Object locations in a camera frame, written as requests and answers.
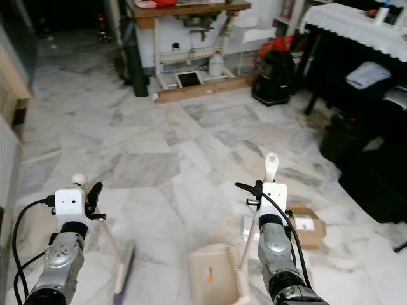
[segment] marble floor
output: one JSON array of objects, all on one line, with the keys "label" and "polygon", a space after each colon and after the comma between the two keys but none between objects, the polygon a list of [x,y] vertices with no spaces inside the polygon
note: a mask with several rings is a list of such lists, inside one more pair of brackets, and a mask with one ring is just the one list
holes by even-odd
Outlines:
[{"label": "marble floor", "polygon": [[[314,290],[330,305],[407,304],[407,251],[392,251],[407,225],[376,223],[340,187],[339,171],[318,152],[329,109],[320,103],[304,116],[307,91],[267,108],[248,88],[155,104],[122,85],[112,51],[83,34],[41,42],[16,210],[70,186],[78,172],[103,182],[107,224],[121,248],[135,245],[123,305],[191,304],[188,253],[214,241],[242,252],[242,217],[252,210],[233,184],[261,179],[269,151],[279,154],[288,203],[306,203],[327,225],[321,249],[306,251]],[[18,237],[23,261],[54,230],[49,208],[33,208]],[[40,271],[40,262],[29,268],[29,283]],[[95,228],[72,305],[112,304],[115,271]],[[260,272],[250,261],[252,305],[270,304]],[[6,303],[15,304],[12,289]]]}]

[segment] wooden table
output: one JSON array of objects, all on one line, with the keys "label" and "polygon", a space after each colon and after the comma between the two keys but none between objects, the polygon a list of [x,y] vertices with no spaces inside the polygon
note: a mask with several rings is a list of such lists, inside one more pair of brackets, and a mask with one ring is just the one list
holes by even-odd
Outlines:
[{"label": "wooden table", "polygon": [[[247,80],[238,79],[229,71],[226,67],[223,67],[223,75],[216,77],[224,79],[217,83],[204,83],[202,85],[196,85],[188,88],[177,88],[169,90],[171,87],[177,87],[178,84],[167,84],[163,78],[163,64],[172,62],[185,62],[187,60],[195,60],[199,58],[207,58],[212,56],[215,51],[220,51],[224,54],[227,48],[229,35],[233,27],[233,18],[238,15],[241,10],[246,10],[251,7],[251,4],[245,0],[233,0],[231,3],[211,3],[211,4],[195,4],[195,5],[182,5],[182,6],[161,6],[157,8],[138,8],[132,2],[127,0],[127,6],[132,12],[132,18],[137,24],[138,28],[153,29],[154,35],[154,53],[155,53],[155,76],[163,88],[164,91],[158,92],[159,102],[171,102],[175,99],[179,99],[180,96],[193,97],[199,96],[202,92],[218,92],[225,90],[225,88],[235,88],[236,86],[246,85],[250,83],[251,79]],[[219,46],[211,46],[206,48],[193,48],[191,50],[172,51],[172,52],[160,52],[160,40],[159,40],[159,18],[172,15],[194,15],[204,13],[215,13],[226,11],[228,18],[223,26],[223,41]]]}]

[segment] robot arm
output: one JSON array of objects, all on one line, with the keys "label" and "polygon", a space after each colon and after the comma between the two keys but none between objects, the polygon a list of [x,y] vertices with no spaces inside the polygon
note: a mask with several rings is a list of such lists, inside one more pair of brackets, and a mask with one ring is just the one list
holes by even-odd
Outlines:
[{"label": "robot arm", "polygon": [[263,183],[257,181],[256,187],[236,184],[257,198],[247,200],[247,204],[257,205],[258,208],[255,218],[260,227],[258,256],[262,264],[263,282],[273,305],[328,305],[310,285],[305,284],[291,258],[292,246],[284,228],[288,223],[280,214],[286,210],[287,186],[274,182],[278,164],[277,155],[270,153],[266,157]]},{"label": "robot arm", "polygon": [[106,219],[94,214],[103,185],[98,182],[85,199],[82,188],[55,192],[55,214],[59,234],[45,252],[44,269],[25,305],[69,305],[76,291],[76,279],[82,268],[85,237],[92,220]]}]

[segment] sticker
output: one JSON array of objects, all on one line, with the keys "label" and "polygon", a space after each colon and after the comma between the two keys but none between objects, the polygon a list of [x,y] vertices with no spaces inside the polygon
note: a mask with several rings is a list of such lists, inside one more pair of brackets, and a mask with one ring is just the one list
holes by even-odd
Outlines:
[{"label": "sticker", "polygon": [[297,230],[315,231],[314,221],[309,215],[294,215],[295,228]]},{"label": "sticker", "polygon": [[213,283],[214,282],[214,274],[212,272],[212,267],[204,266],[202,271],[203,271],[203,281],[206,284]]}]

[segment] white paper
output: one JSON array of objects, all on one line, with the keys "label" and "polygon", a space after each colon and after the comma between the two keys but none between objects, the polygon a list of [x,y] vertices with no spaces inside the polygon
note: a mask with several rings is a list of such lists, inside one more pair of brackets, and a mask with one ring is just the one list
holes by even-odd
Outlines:
[{"label": "white paper", "polygon": [[294,215],[297,230],[315,231],[314,220],[309,215]]}]

